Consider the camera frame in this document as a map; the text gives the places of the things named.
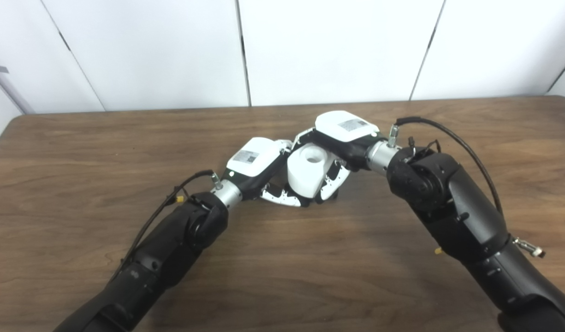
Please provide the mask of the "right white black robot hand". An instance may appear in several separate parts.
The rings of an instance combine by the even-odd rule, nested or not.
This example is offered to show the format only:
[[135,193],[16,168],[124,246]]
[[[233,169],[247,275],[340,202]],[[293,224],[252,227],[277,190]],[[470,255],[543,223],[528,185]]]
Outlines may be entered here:
[[287,165],[289,187],[299,197],[322,204],[337,197],[353,172],[385,176],[396,152],[371,122],[347,111],[325,112],[293,141]]

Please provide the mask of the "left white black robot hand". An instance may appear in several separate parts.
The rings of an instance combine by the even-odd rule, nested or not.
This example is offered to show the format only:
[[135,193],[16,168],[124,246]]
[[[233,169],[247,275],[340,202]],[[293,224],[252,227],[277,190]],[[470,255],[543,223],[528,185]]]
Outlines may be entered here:
[[262,198],[275,204],[308,207],[310,202],[290,188],[270,183],[291,154],[291,141],[255,137],[232,156],[225,168],[221,186],[213,193],[231,209],[242,201]]

